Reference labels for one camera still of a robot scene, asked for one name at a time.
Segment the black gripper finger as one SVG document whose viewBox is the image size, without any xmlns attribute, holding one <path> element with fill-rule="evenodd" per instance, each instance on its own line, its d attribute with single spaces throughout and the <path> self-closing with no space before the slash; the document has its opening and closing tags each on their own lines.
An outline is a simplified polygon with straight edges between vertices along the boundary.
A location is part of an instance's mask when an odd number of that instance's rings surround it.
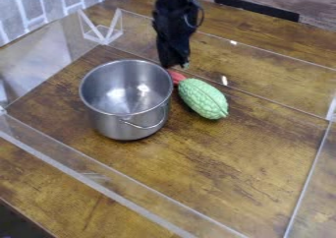
<svg viewBox="0 0 336 238">
<path fill-rule="evenodd" d="M 177 36 L 177 52 L 179 52 L 179 64 L 184 69 L 189 68 L 191 65 L 191 43 L 189 37 L 180 34 Z"/>
<path fill-rule="evenodd" d="M 160 31 L 156 36 L 156 47 L 161 66 L 171 68 L 177 65 L 180 63 L 180 54 L 176 49 L 176 37 Z"/>
</svg>

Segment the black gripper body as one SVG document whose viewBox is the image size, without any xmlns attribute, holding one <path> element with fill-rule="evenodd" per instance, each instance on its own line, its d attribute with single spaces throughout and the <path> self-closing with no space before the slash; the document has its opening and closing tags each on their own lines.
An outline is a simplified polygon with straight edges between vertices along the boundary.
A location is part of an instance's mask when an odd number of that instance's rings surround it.
<svg viewBox="0 0 336 238">
<path fill-rule="evenodd" d="M 157 32 L 191 35 L 199 26 L 196 0 L 156 0 L 152 17 Z"/>
</svg>

